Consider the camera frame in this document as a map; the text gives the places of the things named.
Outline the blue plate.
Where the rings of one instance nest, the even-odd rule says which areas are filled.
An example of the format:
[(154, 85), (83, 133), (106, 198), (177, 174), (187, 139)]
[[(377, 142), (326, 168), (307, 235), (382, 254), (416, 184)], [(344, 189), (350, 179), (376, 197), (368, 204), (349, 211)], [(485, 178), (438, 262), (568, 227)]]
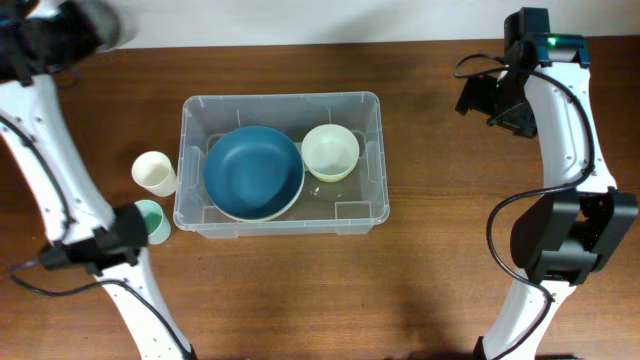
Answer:
[(203, 182), (212, 203), (226, 216), (263, 222), (286, 212), (299, 197), (304, 163), (294, 142), (263, 126), (231, 131), (210, 149)]

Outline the white bowl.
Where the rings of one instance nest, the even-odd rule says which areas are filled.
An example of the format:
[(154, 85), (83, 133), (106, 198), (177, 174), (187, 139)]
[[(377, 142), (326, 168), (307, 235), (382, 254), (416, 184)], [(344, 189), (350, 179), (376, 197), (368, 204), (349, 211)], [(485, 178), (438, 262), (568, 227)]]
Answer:
[(359, 144), (347, 128), (336, 124), (315, 127), (300, 147), (307, 170), (326, 175), (353, 171), (359, 161)]

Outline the yellow bowl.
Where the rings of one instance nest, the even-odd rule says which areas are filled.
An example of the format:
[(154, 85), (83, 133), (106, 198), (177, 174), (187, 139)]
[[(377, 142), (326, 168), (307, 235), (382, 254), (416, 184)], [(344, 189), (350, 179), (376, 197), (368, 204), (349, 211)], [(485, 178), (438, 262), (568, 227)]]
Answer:
[(328, 182), (328, 183), (334, 183), (334, 182), (339, 182), (344, 180), (345, 178), (347, 178), (350, 174), (351, 171), (349, 172), (345, 172), (345, 173), (341, 173), (338, 175), (326, 175), (326, 174), (321, 174), (312, 170), (308, 170), (308, 172), (313, 175), (315, 178), (317, 178), (318, 180), (322, 181), (322, 182)]

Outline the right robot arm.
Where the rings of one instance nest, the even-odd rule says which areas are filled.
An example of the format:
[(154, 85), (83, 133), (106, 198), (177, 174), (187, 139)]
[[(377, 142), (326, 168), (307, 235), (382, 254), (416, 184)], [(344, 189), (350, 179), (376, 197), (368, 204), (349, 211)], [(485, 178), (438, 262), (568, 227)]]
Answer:
[(562, 303), (604, 268), (639, 209), (621, 193), (599, 146), (590, 106), (591, 59), (581, 35), (551, 31), (545, 8), (523, 7), (504, 21), (498, 67), (456, 72), (466, 84), (456, 111), (488, 115), (488, 125), (538, 138), (543, 186), (501, 201), (488, 217), (525, 198), (535, 203), (510, 235), (513, 283), (476, 359), (532, 359)]

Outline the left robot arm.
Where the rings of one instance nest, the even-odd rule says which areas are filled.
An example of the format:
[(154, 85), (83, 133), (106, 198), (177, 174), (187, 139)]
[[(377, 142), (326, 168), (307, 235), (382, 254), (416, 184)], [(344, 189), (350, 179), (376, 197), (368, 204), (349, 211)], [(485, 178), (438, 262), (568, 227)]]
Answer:
[(138, 207), (112, 208), (77, 151), (54, 76), (134, 37), (107, 1), (1, 4), (1, 136), (39, 207), (47, 246), (25, 268), (79, 266), (119, 310), (144, 359), (193, 359), (155, 282)]

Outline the beige plate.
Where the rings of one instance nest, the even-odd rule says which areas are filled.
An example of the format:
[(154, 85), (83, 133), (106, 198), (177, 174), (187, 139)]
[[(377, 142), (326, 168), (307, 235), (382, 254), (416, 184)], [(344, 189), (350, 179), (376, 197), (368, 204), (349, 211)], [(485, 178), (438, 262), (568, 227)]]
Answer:
[(227, 173), (207, 185), (213, 204), (227, 217), (245, 223), (276, 219), (299, 199), (305, 172), (277, 172), (275, 175), (252, 171)]

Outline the grey cup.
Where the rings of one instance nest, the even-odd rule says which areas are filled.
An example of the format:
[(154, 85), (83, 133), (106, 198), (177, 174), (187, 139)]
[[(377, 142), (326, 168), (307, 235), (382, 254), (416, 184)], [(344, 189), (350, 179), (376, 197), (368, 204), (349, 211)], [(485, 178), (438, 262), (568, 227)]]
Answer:
[(132, 8), (118, 1), (80, 0), (78, 4), (89, 18), (100, 45), (98, 53), (115, 50), (131, 42), (138, 34), (137, 16)]

